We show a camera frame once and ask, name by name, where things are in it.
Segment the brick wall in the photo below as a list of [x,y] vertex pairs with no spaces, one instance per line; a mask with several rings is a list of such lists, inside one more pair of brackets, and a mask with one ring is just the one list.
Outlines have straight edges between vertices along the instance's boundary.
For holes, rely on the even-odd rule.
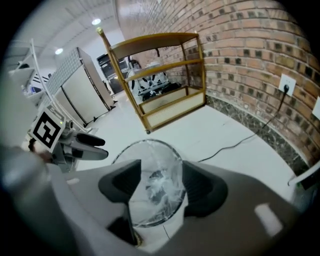
[[[320,121],[312,109],[320,91],[320,66],[304,33],[276,1],[270,0],[118,0],[125,39],[164,32],[200,35],[205,55],[208,94],[231,102],[268,121],[280,104],[281,74],[296,79],[293,97],[286,96],[272,126],[294,144],[309,164],[320,158]],[[196,42],[186,46],[196,58]],[[180,47],[160,50],[163,62],[182,60]],[[155,51],[139,53],[144,66]],[[192,84],[199,74],[192,67]],[[184,67],[168,73],[184,83]]]

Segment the dark tile baseboard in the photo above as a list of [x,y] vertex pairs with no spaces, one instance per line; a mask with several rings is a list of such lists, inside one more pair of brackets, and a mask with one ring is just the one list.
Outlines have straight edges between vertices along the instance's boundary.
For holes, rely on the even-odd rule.
[[[263,122],[253,115],[218,98],[206,95],[206,104],[215,110],[220,111],[226,116],[236,120],[254,133],[264,125]],[[288,164],[288,166],[297,176],[309,169],[306,162],[295,151],[295,149],[270,127],[266,126],[259,132],[258,136],[278,153],[278,155]],[[302,185],[306,189],[312,186],[313,183],[314,182],[312,182],[312,180],[306,179],[305,182],[302,182]]]

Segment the power cord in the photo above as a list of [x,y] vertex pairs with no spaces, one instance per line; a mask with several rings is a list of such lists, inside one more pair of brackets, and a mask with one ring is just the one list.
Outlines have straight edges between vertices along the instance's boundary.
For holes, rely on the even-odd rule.
[[206,160],[209,160],[209,159],[215,157],[215,156],[216,156],[219,152],[221,152],[222,150],[233,149],[233,148],[235,148],[236,146],[240,145],[242,142],[244,142],[244,141],[252,138],[252,137],[255,136],[255,135],[258,135],[273,119],[276,118],[277,114],[279,113],[280,108],[281,108],[282,104],[284,103],[285,96],[287,95],[287,93],[288,93],[288,91],[289,91],[289,86],[286,84],[283,89],[284,89],[284,93],[283,93],[283,95],[282,95],[282,99],[281,99],[281,101],[280,101],[279,108],[278,108],[277,111],[275,112],[274,116],[273,116],[267,123],[265,123],[259,130],[257,130],[253,135],[251,135],[251,136],[249,136],[249,137],[246,137],[246,138],[240,140],[237,144],[235,144],[235,145],[233,145],[233,146],[227,146],[227,147],[220,148],[214,155],[212,155],[212,156],[210,156],[210,157],[207,157],[207,158],[205,158],[205,159],[202,159],[202,160],[198,161],[198,163],[203,162],[203,161],[206,161]]

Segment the white floor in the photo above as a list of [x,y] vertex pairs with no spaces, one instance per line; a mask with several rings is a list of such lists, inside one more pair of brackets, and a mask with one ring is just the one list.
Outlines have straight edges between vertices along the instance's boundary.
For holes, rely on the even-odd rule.
[[[102,148],[109,152],[108,158],[101,161],[79,161],[77,171],[110,165],[125,147],[142,139],[164,141],[173,146],[183,159],[196,162],[253,134],[237,121],[204,106],[148,135],[127,96],[122,92],[117,95],[117,100],[115,109],[90,124],[90,127],[98,128],[95,135],[105,140]],[[294,199],[295,187],[288,186],[288,181],[294,176],[293,171],[258,136],[236,148],[223,150],[204,163],[252,176],[285,200],[292,202]],[[182,225],[183,208],[164,225],[138,228],[137,231],[144,240],[141,249],[154,252],[165,244],[168,236],[172,237]]]

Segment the ceiling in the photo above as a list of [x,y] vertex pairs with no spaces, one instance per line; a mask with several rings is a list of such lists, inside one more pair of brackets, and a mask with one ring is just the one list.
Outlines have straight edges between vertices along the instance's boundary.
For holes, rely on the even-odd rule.
[[11,70],[17,65],[20,52],[17,46],[29,47],[33,38],[39,59],[54,58],[58,48],[77,46],[81,40],[95,37],[96,26],[92,21],[101,19],[98,25],[105,31],[118,27],[115,0],[44,0],[21,29],[7,51],[4,63]]

